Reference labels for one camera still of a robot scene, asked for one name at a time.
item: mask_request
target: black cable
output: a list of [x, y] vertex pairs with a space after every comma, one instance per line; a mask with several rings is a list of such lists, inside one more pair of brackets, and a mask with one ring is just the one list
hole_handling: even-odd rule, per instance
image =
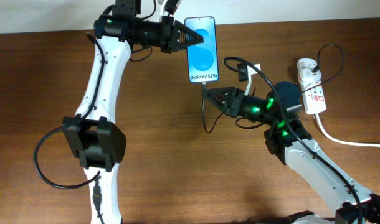
[[97, 217], [100, 219], [100, 223], [104, 224], [103, 216], [100, 211], [97, 211]]
[[319, 52], [317, 53], [317, 66], [312, 70], [312, 72], [317, 72], [317, 71], [320, 69], [320, 52], [321, 52], [321, 50], [323, 50], [324, 48], [326, 48], [326, 47], [328, 47], [328, 46], [334, 46], [334, 47], [336, 47], [338, 50], [340, 50], [340, 52], [341, 52], [341, 56], [342, 56], [342, 65], [341, 65], [341, 68], [340, 68], [340, 69], [338, 70], [338, 72], [337, 72], [336, 74], [334, 74], [332, 77], [329, 77], [327, 80], [321, 82], [319, 85], [316, 85], [316, 86], [311, 87], [311, 88], [309, 88], [309, 89], [303, 90], [303, 91], [301, 92], [301, 94], [304, 93], [304, 92], [306, 92], [306, 91], [309, 91], [309, 90], [311, 90], [311, 89], [313, 89], [313, 88], [316, 88], [316, 87], [318, 87], [318, 86], [321, 86], [322, 84], [324, 84], [324, 83], [326, 83], [326, 82], [332, 80], [332, 79], [335, 78], [337, 75], [339, 75], [339, 74], [342, 72], [342, 70], [344, 69], [344, 63], [345, 63], [345, 54], [344, 54], [344, 51], [342, 50], [342, 48], [341, 48], [338, 44], [330, 43], [330, 44], [326, 44], [326, 45], [322, 46], [321, 49], [319, 50]]
[[114, 5], [111, 5], [111, 6], [108, 6], [107, 8], [105, 8], [103, 11], [103, 14], [108, 15], [111, 12], [111, 10], [113, 9], [113, 6]]
[[154, 2], [154, 10], [153, 10], [153, 12], [150, 15], [148, 15], [146, 17], [143, 17], [143, 18], [139, 18], [139, 19], [146, 20], [146, 19], [148, 19], [148, 18], [150, 18], [151, 16], [154, 15], [155, 11], [157, 10], [157, 2], [156, 2], [156, 0], [153, 0], [153, 2]]
[[151, 46], [149, 46], [149, 45], [146, 45], [146, 46], [142, 47], [139, 50], [134, 50], [134, 51], [132, 51], [132, 53], [138, 53], [138, 52], [141, 52], [142, 50], [148, 49], [148, 48], [150, 48], [150, 52], [148, 53], [148, 55], [146, 55], [142, 59], [132, 59], [132, 58], [129, 58], [129, 61], [131, 61], [131, 62], [141, 62], [141, 61], [146, 60], [147, 58], [149, 58], [151, 56], [151, 54], [153, 53], [153, 48]]
[[139, 53], [139, 52], [142, 52], [146, 49], [148, 49], [149, 45], [145, 45], [144, 47], [138, 49], [138, 50], [132, 50], [132, 53], [135, 54], [135, 53]]
[[103, 75], [103, 71], [104, 71], [104, 65], [105, 65], [105, 57], [104, 57], [104, 52], [103, 52], [103, 49], [102, 47], [100, 46], [100, 44], [97, 42], [96, 38], [94, 38], [94, 36], [92, 36], [91, 34], [89, 33], [86, 33], [87, 37], [89, 38], [90, 41], [92, 41], [96, 46], [97, 48], [99, 49], [100, 51], [100, 55], [102, 56], [102, 60], [101, 60], [101, 64], [102, 66], [100, 67], [100, 71], [99, 71], [99, 74], [98, 74], [98, 78], [97, 78], [97, 82], [96, 82], [96, 87], [95, 87], [95, 93], [93, 94], [93, 98], [92, 98], [92, 102], [91, 104], [89, 105], [88, 107], [88, 111], [81, 117], [79, 118], [78, 120], [74, 121], [73, 123], [70, 123], [70, 124], [66, 124], [66, 125], [63, 125], [61, 127], [58, 127], [54, 130], [51, 130], [49, 131], [47, 134], [45, 134], [45, 136], [43, 136], [39, 142], [36, 144], [36, 147], [35, 147], [35, 150], [34, 150], [34, 157], [33, 157], [33, 160], [34, 160], [34, 165], [35, 165], [35, 170], [36, 172], [38, 173], [39, 177], [46, 183], [46, 184], [49, 184], [50, 186], [52, 187], [55, 187], [55, 188], [58, 188], [58, 189], [64, 189], [64, 190], [71, 190], [71, 189], [77, 189], [79, 187], [83, 187], [89, 183], [91, 183], [92, 181], [94, 181], [96, 178], [99, 177], [100, 175], [100, 171], [97, 172], [97, 174], [91, 178], [90, 180], [88, 181], [85, 181], [81, 184], [77, 184], [77, 185], [60, 185], [60, 184], [56, 184], [54, 182], [52, 182], [51, 180], [49, 180], [43, 173], [42, 171], [40, 170], [40, 167], [39, 167], [39, 163], [38, 163], [38, 152], [39, 152], [39, 149], [40, 147], [43, 145], [43, 143], [49, 138], [51, 137], [51, 135], [59, 132], [59, 131], [63, 131], [71, 126], [74, 126], [74, 125], [78, 125], [79, 123], [81, 123], [83, 120], [86, 119], [87, 116], [89, 116], [89, 114], [92, 112], [94, 106], [95, 106], [95, 102], [96, 102], [96, 99], [97, 99], [97, 93], [98, 93], [98, 89], [100, 87], [100, 82], [102, 80], [102, 75]]
[[93, 205], [95, 206], [97, 212], [97, 218], [100, 219], [100, 222], [104, 224], [103, 214], [101, 213], [101, 205], [102, 205], [102, 189], [98, 183], [100, 177], [97, 177], [95, 180], [95, 185], [93, 186]]
[[273, 135], [273, 132], [276, 128], [276, 125], [278, 125], [280, 122], [279, 120], [275, 119], [273, 122], [272, 122], [272, 125], [270, 126], [270, 129], [269, 129], [269, 139], [272, 139], [272, 135]]
[[261, 127], [262, 125], [264, 125], [264, 124], [260, 123], [260, 124], [257, 124], [257, 125], [255, 125], [255, 126], [251, 126], [251, 127], [241, 126], [241, 125], [238, 124], [238, 122], [239, 122], [240, 120], [242, 120], [242, 119], [245, 119], [245, 118], [237, 118], [236, 121], [235, 121], [235, 125], [236, 125], [237, 127], [239, 127], [239, 128], [242, 128], [242, 129], [255, 129], [255, 128], [259, 128], [259, 127]]
[[[207, 84], [203, 83], [202, 84], [202, 91], [206, 90], [207, 89]], [[204, 126], [204, 130], [207, 134], [210, 134], [212, 133], [212, 131], [214, 130], [215, 128], [215, 125], [217, 123], [217, 121], [219, 120], [219, 118], [221, 118], [221, 116], [223, 115], [223, 113], [221, 113], [214, 121], [214, 124], [212, 125], [212, 128], [211, 130], [207, 130], [207, 125], [205, 124], [205, 98], [204, 96], [202, 97], [202, 107], [201, 107], [201, 117], [202, 117], [202, 125]]]
[[239, 57], [226, 57], [224, 59], [224, 64], [226, 65], [227, 68], [229, 68], [230, 70], [232, 71], [236, 71], [236, 69], [232, 68], [230, 65], [227, 64], [227, 61], [228, 60], [235, 60], [235, 61], [238, 61], [238, 62], [241, 62], [241, 63], [244, 63], [246, 64], [247, 66], [253, 68], [262, 78], [263, 80], [265, 80], [265, 82], [268, 84], [268, 86], [272, 89], [273, 91], [273, 94], [274, 96], [276, 97], [277, 99], [277, 103], [278, 103], [278, 107], [280, 109], [280, 115], [281, 117], [283, 118], [284, 122], [285, 122], [285, 125], [287, 127], [287, 129], [295, 136], [295, 138], [297, 139], [297, 141], [313, 156], [314, 159], [318, 159], [319, 161], [321, 161], [324, 165], [326, 165], [329, 169], [331, 169], [344, 183], [345, 185], [347, 186], [347, 188], [349, 188], [349, 191], [352, 193], [353, 197], [355, 198], [355, 201], [356, 201], [356, 204], [358, 206], [358, 224], [362, 224], [362, 207], [361, 207], [361, 204], [360, 204], [360, 199], [357, 195], [357, 193], [355, 192], [354, 190], [354, 186], [352, 186], [346, 179], [345, 177], [340, 173], [338, 172], [338, 170], [336, 170], [331, 164], [329, 164], [327, 161], [325, 161], [321, 156], [319, 156], [317, 154], [317, 152], [311, 150], [303, 141], [302, 139], [299, 138], [299, 136], [295, 133], [295, 131], [292, 129], [292, 127], [290, 126], [290, 123], [288, 122], [288, 119], [287, 117], [285, 116], [285, 112], [284, 112], [284, 108], [283, 108], [283, 105], [282, 105], [282, 101], [281, 99], [278, 97], [278, 93], [273, 85], [273, 83], [269, 80], [269, 78], [261, 71], [259, 70], [255, 65], [251, 64], [250, 62], [242, 59], [242, 58], [239, 58]]

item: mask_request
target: brown wood surface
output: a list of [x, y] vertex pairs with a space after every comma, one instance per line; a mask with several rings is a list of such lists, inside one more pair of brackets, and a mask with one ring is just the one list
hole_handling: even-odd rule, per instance
[[[321, 117], [333, 136], [380, 142], [380, 19], [217, 26], [220, 80], [236, 86], [227, 56], [260, 63], [273, 82], [296, 82], [299, 58], [316, 58], [325, 43], [345, 51], [344, 72], [324, 86]], [[94, 48], [85, 31], [0, 35], [0, 223], [90, 223], [88, 188], [57, 190], [32, 164], [36, 142], [72, 116], [87, 86]], [[323, 79], [340, 66], [335, 49], [322, 53]], [[331, 217], [309, 185], [273, 155], [262, 135], [222, 118], [212, 134], [201, 123], [199, 85], [188, 81], [186, 51], [126, 66], [116, 124], [127, 136], [118, 174], [125, 223], [230, 223], [313, 210]], [[256, 95], [268, 86], [254, 78]], [[211, 125], [219, 114], [207, 106]], [[361, 184], [380, 194], [380, 148], [344, 146], [325, 138], [311, 116], [301, 119], [321, 148]], [[61, 184], [85, 180], [62, 134], [40, 151], [46, 176]]]

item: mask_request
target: phone screen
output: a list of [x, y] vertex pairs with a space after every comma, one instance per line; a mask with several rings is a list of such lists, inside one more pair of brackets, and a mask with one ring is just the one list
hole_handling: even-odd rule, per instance
[[219, 79], [215, 19], [196, 17], [184, 20], [184, 25], [204, 38], [204, 43], [187, 47], [189, 80], [191, 83], [212, 82]]

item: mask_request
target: green led light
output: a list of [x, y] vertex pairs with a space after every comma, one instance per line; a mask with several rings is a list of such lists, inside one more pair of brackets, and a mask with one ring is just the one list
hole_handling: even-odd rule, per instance
[[275, 99], [269, 98], [269, 102], [266, 105], [266, 109], [269, 109], [273, 106], [273, 103], [275, 102]]
[[285, 126], [285, 122], [284, 122], [284, 120], [283, 120], [280, 124], [277, 125], [278, 128], [282, 128], [282, 127], [284, 127], [284, 126]]
[[254, 113], [259, 112], [259, 111], [260, 111], [260, 108], [258, 108], [258, 107], [256, 107], [256, 106], [254, 106], [254, 107], [252, 108], [252, 112], [254, 112]]

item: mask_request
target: plug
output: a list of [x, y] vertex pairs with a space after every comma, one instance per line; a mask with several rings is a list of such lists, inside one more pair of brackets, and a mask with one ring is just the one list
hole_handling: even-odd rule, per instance
[[[255, 64], [255, 67], [260, 69], [260, 64]], [[245, 95], [247, 96], [250, 92], [250, 88], [252, 86], [252, 75], [258, 74], [257, 71], [252, 69], [250, 66], [246, 66], [245, 64], [241, 63], [237, 65], [238, 74], [239, 74], [239, 81], [248, 81], [247, 89], [245, 89]]]
[[317, 71], [319, 71], [319, 70], [320, 70], [319, 65], [316, 65], [316, 67], [312, 70], [312, 72], [317, 72]]
[[102, 190], [98, 185], [98, 179], [95, 180], [95, 186], [93, 187], [93, 204], [96, 208], [96, 211], [100, 211], [100, 206], [102, 204]]
[[313, 72], [310, 68], [303, 68], [298, 73], [298, 81], [301, 84], [309, 84], [321, 80], [321, 72]]

